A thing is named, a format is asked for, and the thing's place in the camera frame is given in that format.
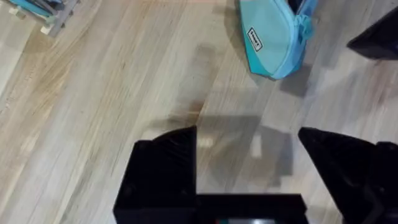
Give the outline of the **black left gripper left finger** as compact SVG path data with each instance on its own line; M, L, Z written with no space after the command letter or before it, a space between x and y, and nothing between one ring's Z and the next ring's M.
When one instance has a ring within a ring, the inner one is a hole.
M116 223L193 223L196 148L196 126L136 141L113 207Z

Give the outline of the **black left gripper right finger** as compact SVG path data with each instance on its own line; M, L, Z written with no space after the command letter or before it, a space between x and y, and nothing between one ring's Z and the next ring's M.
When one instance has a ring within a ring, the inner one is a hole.
M302 127L298 138L343 223L397 223L397 144Z

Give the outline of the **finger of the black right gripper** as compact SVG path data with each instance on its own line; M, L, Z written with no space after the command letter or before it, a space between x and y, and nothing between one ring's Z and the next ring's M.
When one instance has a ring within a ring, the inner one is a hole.
M357 37L347 47L372 60L397 60L397 7Z

